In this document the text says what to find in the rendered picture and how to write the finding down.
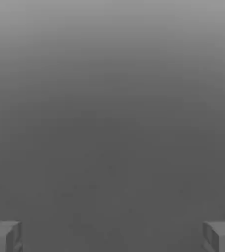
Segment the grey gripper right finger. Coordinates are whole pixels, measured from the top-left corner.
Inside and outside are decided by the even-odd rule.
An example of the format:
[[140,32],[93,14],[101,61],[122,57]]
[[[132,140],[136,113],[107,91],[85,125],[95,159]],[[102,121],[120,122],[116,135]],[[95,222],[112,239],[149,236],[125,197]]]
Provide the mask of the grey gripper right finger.
[[225,252],[225,221],[205,221],[202,232],[206,252]]

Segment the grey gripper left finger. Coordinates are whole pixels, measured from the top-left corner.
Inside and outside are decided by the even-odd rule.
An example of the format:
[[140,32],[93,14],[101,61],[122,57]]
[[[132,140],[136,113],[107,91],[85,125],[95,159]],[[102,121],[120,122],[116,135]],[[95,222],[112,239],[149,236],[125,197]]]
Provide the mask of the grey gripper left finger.
[[0,252],[23,252],[22,222],[0,221]]

